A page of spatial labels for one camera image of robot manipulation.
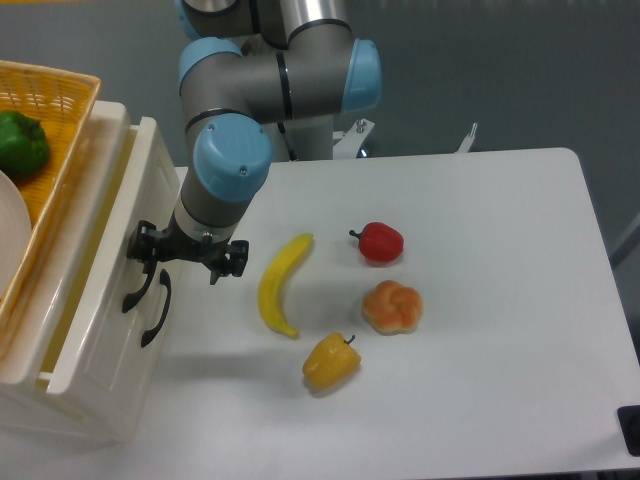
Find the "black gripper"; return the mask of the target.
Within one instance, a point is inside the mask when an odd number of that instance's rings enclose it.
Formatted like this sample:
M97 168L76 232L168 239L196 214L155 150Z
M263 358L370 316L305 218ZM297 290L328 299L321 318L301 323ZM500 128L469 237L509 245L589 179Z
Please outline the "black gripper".
M223 277L241 277L249 257L249 242L229 238L216 241L205 235L194 239L183 232L176 222L162 231L155 224L140 220L128 239L126 257L143 265L150 273L157 259L161 262L183 260L200 263L210 271L210 285Z

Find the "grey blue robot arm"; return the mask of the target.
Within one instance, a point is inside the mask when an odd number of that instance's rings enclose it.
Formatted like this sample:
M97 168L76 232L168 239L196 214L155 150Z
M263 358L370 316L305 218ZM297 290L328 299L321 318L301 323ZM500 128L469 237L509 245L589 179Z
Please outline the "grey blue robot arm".
M266 181L268 124L350 113L381 97L375 44L355 37L340 1L180 1L190 44L178 92L189 150L169 223L140 221L127 249L152 278L161 262L240 276L248 245L233 233Z

